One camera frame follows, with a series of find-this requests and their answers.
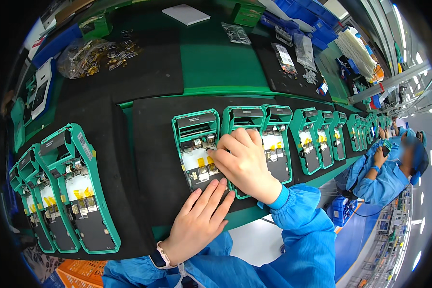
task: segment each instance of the bag of small parts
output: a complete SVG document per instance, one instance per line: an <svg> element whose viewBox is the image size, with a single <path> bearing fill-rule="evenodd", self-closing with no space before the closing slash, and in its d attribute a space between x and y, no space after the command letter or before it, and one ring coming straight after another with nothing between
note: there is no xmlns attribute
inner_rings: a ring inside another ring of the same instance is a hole
<svg viewBox="0 0 432 288"><path fill-rule="evenodd" d="M221 26L224 28L224 31L227 33L227 36L229 36L232 43L240 43L244 45L251 44L250 38L248 38L248 35L242 26L227 24L224 22L221 22Z"/></svg>
<svg viewBox="0 0 432 288"><path fill-rule="evenodd" d="M317 72L314 63L314 51L312 50L312 40L302 34L294 33L294 51L298 63L304 66L306 69Z"/></svg>
<svg viewBox="0 0 432 288"><path fill-rule="evenodd" d="M58 59L58 71L66 78L76 79L99 72L100 59L114 44L104 39L75 39Z"/></svg>
<svg viewBox="0 0 432 288"><path fill-rule="evenodd" d="M294 63L291 60L290 55L288 54L288 50L278 43L271 43L271 45L272 48L275 50L278 62L282 67L283 73L289 78L295 78L297 75L296 67L294 67Z"/></svg>

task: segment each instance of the orange plastic crate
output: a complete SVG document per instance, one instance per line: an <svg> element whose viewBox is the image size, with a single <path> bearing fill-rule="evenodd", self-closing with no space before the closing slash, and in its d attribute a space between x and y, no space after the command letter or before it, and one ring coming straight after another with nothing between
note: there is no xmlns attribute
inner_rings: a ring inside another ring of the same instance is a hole
<svg viewBox="0 0 432 288"><path fill-rule="evenodd" d="M102 288L101 276L106 263L107 261L66 260L56 268L56 273L69 288Z"/></svg>

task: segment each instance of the blue floor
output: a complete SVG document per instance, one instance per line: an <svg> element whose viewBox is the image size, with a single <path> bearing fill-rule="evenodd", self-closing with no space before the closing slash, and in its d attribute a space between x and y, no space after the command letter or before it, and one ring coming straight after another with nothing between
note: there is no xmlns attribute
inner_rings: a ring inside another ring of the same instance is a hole
<svg viewBox="0 0 432 288"><path fill-rule="evenodd" d="M371 215L381 210L380 206L362 204L357 210L360 215ZM371 231L373 231L379 213L370 217L353 215L346 225L336 236L334 247L336 250L336 271L334 280L339 279L347 272L357 260L360 251L363 249Z"/></svg>

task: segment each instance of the white notepad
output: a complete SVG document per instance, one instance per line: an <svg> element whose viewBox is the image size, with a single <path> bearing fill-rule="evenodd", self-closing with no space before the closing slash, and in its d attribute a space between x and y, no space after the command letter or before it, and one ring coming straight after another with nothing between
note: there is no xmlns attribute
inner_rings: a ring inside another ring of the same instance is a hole
<svg viewBox="0 0 432 288"><path fill-rule="evenodd" d="M162 12L187 26L210 18L209 15L186 4L166 8Z"/></svg>

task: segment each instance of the elastic cuff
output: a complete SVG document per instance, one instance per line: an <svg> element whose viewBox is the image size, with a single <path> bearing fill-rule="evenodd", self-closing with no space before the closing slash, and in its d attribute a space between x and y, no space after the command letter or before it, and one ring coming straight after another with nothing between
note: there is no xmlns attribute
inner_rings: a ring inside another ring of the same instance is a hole
<svg viewBox="0 0 432 288"><path fill-rule="evenodd" d="M280 195L278 195L277 200L275 200L272 204L268 206L274 210L282 208L283 205L285 205L285 203L287 202L289 194L290 191L288 190L288 188L282 185L282 191L280 192Z"/></svg>

